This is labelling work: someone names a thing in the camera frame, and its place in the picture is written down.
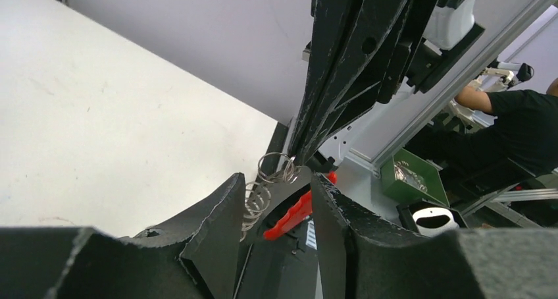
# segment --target coiled wire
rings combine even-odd
[[[262,171],[261,165],[264,159],[271,155],[284,157],[286,162],[284,163],[284,168],[282,170],[271,175],[266,175]],[[246,198],[244,200],[245,210],[240,241],[246,238],[248,230],[254,227],[263,212],[269,208],[272,198],[271,191],[267,188],[267,186],[269,184],[276,184],[279,182],[292,184],[296,181],[300,168],[295,166],[294,161],[295,157],[289,157],[288,155],[280,152],[270,152],[260,157],[260,160],[258,161],[258,176],[261,179],[261,182],[248,182],[246,184]]]

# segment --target tabletop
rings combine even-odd
[[[270,117],[55,0],[0,30],[0,225],[133,236],[255,179]]]

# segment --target black shirt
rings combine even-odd
[[[504,157],[535,175],[558,167],[558,97],[532,90],[488,93],[494,125],[469,136],[481,164]]]

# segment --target red plastic object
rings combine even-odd
[[[332,184],[337,183],[337,175],[335,172],[328,174],[328,179]],[[277,221],[275,227],[264,232],[263,237],[266,240],[273,241],[280,238],[286,232],[296,227],[302,220],[306,219],[312,214],[312,192],[309,190],[306,194],[302,195],[298,202],[290,207],[287,213]]]

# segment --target green box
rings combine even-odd
[[[394,164],[397,161],[407,162],[410,170],[424,178],[424,185],[427,187],[428,193],[395,178]],[[424,198],[449,207],[438,170],[432,164],[411,152],[401,149],[382,166],[381,172],[384,195],[400,204],[409,203],[417,198]]]

